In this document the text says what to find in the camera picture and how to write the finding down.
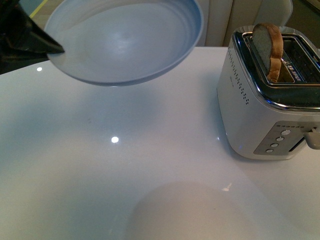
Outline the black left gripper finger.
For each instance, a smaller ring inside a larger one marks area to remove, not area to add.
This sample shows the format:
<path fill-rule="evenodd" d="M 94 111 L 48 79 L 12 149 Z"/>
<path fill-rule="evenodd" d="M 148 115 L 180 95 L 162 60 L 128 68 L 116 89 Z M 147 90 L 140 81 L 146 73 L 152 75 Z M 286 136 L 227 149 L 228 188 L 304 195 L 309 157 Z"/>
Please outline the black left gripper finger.
<path fill-rule="evenodd" d="M 5 74 L 47 61 L 63 47 L 44 32 L 18 0 L 0 2 L 0 73 Z"/>

